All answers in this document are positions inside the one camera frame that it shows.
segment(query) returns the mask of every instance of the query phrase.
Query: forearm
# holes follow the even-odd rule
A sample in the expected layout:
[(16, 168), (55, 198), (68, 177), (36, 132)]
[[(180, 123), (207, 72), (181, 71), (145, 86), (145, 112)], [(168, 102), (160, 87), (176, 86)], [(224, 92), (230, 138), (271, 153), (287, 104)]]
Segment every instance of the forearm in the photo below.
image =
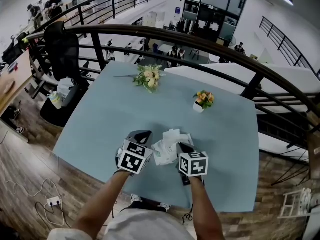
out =
[(82, 230), (90, 235), (92, 239), (96, 239), (129, 175), (129, 172), (124, 171), (114, 174), (84, 205), (72, 228)]
[(198, 178), (190, 177), (193, 199), (193, 224), (198, 240), (224, 240), (222, 224)]

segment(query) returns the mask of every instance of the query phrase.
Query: white cube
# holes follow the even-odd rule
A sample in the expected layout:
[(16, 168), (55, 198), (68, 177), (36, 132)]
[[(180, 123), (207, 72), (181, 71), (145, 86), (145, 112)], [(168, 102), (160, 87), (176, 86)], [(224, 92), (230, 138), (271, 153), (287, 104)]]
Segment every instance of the white cube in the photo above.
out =
[(209, 157), (206, 152), (181, 153), (179, 170), (188, 177), (208, 174)]
[(151, 149), (126, 139), (124, 140), (122, 151), (120, 149), (119, 152), (118, 167), (134, 174), (141, 172), (153, 153)]

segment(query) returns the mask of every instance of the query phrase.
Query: electrical socket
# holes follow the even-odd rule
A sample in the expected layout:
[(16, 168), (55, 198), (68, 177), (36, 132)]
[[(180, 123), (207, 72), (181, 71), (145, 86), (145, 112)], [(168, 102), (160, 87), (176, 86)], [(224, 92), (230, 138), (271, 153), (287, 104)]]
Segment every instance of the electrical socket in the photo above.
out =
[(57, 206), (57, 205), (58, 205), (58, 204), (57, 204), (58, 201), (59, 201), (59, 205), (62, 204), (62, 201), (61, 201), (61, 199), (60, 199), (59, 196), (52, 197), (52, 198), (50, 198), (50, 199), (47, 199), (46, 201), (47, 201), (47, 203), (48, 203), (49, 206), (51, 206), (51, 204), (52, 204), (52, 206)]

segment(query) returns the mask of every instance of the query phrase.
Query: crumpled tissue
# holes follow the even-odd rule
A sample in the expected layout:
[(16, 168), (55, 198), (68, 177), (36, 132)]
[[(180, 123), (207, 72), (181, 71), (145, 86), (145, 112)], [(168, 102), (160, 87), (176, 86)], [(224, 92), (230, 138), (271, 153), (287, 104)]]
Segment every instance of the crumpled tissue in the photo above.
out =
[(177, 143), (182, 142), (194, 146), (191, 135), (180, 134), (180, 129), (171, 129), (163, 133), (163, 139), (153, 144), (154, 160), (157, 166), (172, 164), (177, 157)]

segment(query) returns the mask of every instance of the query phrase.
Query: person's left arm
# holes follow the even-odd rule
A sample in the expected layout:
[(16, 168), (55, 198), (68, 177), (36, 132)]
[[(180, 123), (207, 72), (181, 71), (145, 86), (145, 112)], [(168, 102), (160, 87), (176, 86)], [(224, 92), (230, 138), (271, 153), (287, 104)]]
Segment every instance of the person's left arm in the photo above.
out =
[(72, 229), (81, 230), (96, 239), (130, 174), (127, 171), (115, 173), (84, 205)]
[(58, 3), (58, 6), (63, 6), (64, 5), (64, 2), (62, 2), (62, 0), (59, 0), (59, 3)]

